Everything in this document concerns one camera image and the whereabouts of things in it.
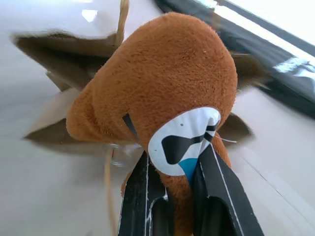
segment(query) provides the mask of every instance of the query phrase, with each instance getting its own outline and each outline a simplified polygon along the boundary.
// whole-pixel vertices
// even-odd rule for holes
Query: plush head
[[[179,115],[202,110],[200,119],[192,112],[178,123],[184,132],[194,132],[199,120],[203,134],[211,122],[218,129],[231,112],[236,88],[234,61],[218,35],[195,17],[169,13],[141,26],[117,49],[73,103],[67,129],[81,141],[139,143],[151,156],[153,137],[163,138],[155,134],[163,126],[169,130],[165,125]],[[212,144],[229,165],[218,134]],[[175,200],[175,235],[189,236],[189,182],[185,175],[158,170]]]

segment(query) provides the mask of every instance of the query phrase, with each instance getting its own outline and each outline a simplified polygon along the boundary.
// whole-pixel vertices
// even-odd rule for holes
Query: blue marking
[[[188,182],[189,182],[190,186],[192,186],[193,174],[194,174],[195,169],[196,169],[197,161],[198,161],[197,158],[189,158],[189,159],[186,159],[186,160],[181,161],[180,163],[178,163],[178,165],[185,172],[185,175],[186,175],[186,177],[188,179]]]

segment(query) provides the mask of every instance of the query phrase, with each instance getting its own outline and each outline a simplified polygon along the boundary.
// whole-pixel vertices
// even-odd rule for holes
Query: brown fur
[[[78,140],[134,141],[147,150],[153,134],[184,111],[214,107],[222,125],[236,87],[233,59],[218,35],[195,17],[169,13],[140,27],[118,48],[73,103],[67,128]],[[138,138],[122,119],[127,113]],[[212,142],[230,165],[221,139]],[[175,235],[191,235],[186,177],[160,176],[175,200]]]

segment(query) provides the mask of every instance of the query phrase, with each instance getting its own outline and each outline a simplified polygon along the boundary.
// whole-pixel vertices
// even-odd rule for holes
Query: stuffed animal
[[[190,236],[189,181],[184,174],[164,171],[152,142],[176,125],[185,133],[214,122],[220,130],[237,83],[233,58],[211,27],[192,16],[168,13],[141,26],[115,51],[74,101],[67,129],[80,141],[140,144],[174,199],[174,235]],[[176,123],[182,114],[192,115]],[[215,131],[211,142],[231,166]]]

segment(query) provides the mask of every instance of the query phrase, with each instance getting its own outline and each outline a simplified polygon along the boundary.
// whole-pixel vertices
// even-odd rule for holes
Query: white surface
[[[0,8],[0,235],[109,236],[102,147],[38,147],[21,139],[58,89],[9,36],[56,28],[107,35],[116,29],[119,1],[15,0]],[[82,10],[97,10],[92,23]],[[157,15],[149,0],[131,0],[126,35]],[[230,157],[265,234],[315,235],[315,122],[255,89],[238,97],[234,111],[255,139]],[[118,215],[124,176],[116,175]]]

